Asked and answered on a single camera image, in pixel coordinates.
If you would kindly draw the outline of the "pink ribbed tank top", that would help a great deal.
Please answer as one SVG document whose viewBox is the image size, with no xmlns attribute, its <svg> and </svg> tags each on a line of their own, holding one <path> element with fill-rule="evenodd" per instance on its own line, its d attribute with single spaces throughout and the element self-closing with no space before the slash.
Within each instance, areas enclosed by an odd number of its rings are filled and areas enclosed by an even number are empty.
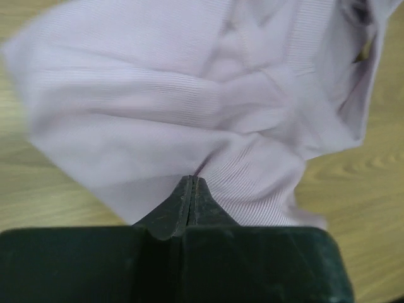
<svg viewBox="0 0 404 303">
<path fill-rule="evenodd" d="M 3 47 L 30 141 L 129 223 L 185 175 L 239 224 L 324 228 L 294 190 L 359 146 L 398 1 L 67 1 Z"/>
</svg>

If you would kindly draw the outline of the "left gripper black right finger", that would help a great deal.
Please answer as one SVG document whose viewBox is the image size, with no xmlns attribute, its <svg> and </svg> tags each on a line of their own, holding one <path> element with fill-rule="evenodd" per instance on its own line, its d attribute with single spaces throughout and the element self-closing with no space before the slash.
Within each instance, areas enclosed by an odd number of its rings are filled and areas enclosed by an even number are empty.
<svg viewBox="0 0 404 303">
<path fill-rule="evenodd" d="M 239 224 L 215 201 L 203 178 L 187 177 L 186 231 L 192 229 L 238 227 Z"/>
</svg>

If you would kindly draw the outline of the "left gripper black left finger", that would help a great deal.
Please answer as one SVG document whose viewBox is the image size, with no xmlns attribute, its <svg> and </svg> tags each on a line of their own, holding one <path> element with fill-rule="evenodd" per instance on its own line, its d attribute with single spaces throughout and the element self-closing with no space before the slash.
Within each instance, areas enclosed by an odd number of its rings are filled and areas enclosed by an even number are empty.
<svg viewBox="0 0 404 303">
<path fill-rule="evenodd" d="M 144 227 L 158 240 L 181 235 L 187 226 L 192 200 L 192 176 L 183 177 L 170 196 L 161 202 L 134 227 Z"/>
</svg>

